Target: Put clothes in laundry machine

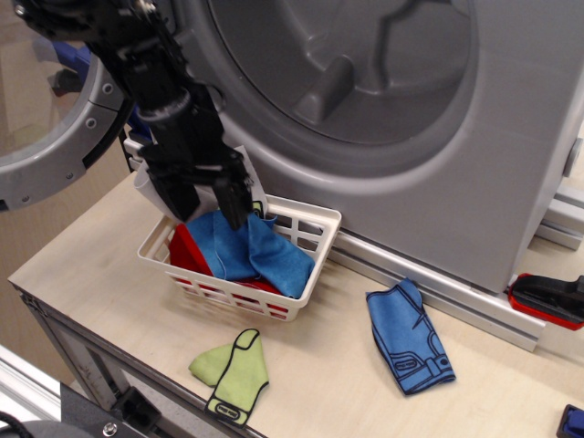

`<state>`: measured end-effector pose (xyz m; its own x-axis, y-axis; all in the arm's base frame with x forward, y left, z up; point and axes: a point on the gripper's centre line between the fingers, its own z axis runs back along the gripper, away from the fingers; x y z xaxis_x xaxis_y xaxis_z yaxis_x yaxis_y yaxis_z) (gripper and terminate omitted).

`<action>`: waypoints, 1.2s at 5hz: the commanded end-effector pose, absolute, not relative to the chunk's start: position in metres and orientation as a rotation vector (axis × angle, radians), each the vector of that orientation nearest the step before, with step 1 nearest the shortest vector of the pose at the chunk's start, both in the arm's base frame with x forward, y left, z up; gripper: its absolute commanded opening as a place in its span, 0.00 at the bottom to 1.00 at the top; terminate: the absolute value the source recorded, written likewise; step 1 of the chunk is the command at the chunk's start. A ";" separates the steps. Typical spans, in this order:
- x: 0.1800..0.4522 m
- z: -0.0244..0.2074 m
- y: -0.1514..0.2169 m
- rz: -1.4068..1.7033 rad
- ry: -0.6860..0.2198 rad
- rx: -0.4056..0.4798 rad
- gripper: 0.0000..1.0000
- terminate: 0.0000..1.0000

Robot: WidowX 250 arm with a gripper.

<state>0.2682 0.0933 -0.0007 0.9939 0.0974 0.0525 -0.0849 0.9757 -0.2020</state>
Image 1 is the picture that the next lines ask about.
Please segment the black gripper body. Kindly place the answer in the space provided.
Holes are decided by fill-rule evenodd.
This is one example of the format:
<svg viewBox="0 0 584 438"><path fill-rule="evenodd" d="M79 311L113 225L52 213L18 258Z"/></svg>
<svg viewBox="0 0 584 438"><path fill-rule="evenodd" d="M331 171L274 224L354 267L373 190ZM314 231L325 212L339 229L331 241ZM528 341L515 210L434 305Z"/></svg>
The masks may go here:
<svg viewBox="0 0 584 438"><path fill-rule="evenodd" d="M149 109L142 103L139 116L154 138L140 151L153 180L250 188L243 155L224 143L224 127L205 84L180 87L176 97Z"/></svg>

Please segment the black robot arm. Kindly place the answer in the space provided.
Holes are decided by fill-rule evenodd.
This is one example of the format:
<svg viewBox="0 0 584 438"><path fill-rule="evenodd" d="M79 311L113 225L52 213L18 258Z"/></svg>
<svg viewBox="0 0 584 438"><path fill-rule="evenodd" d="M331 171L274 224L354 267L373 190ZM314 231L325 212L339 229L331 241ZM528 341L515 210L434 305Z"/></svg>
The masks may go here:
<svg viewBox="0 0 584 438"><path fill-rule="evenodd" d="M224 128L208 87L187 71L179 43L153 1L17 1L16 13L49 40L82 41L138 107L153 142L139 155L156 193L186 221L212 188L232 229L252 212L250 179L241 153L223 141Z"/></svg>

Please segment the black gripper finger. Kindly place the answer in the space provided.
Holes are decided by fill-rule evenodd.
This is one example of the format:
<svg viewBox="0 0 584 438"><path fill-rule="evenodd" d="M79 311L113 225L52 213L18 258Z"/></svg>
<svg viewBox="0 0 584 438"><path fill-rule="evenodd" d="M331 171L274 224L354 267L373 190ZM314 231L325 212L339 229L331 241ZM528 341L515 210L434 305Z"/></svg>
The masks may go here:
<svg viewBox="0 0 584 438"><path fill-rule="evenodd" d="M218 178L213 186L214 194L227 223L232 230L238 230L252 212L252 194L247 180Z"/></svg>
<svg viewBox="0 0 584 438"><path fill-rule="evenodd" d="M150 181L162 203L181 222L187 222L200 205L194 186L177 176L151 175Z"/></svg>

